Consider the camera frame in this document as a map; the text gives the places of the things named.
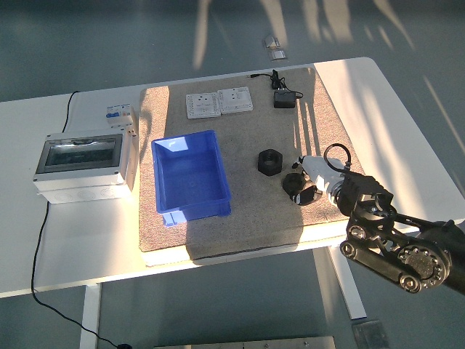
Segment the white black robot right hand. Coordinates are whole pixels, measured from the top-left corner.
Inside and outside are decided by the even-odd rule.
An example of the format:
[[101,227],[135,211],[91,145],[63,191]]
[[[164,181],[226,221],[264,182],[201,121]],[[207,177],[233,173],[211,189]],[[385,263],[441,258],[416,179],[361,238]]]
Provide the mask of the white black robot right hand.
[[322,156],[300,156],[293,163],[292,169],[302,168],[299,175],[302,178],[308,176],[310,185],[303,190],[295,190],[291,195],[291,200],[299,206],[306,206],[326,196],[331,204],[336,206],[337,196],[343,183],[342,173],[333,169],[329,162],[335,160],[339,166],[342,163],[338,159],[325,159]]

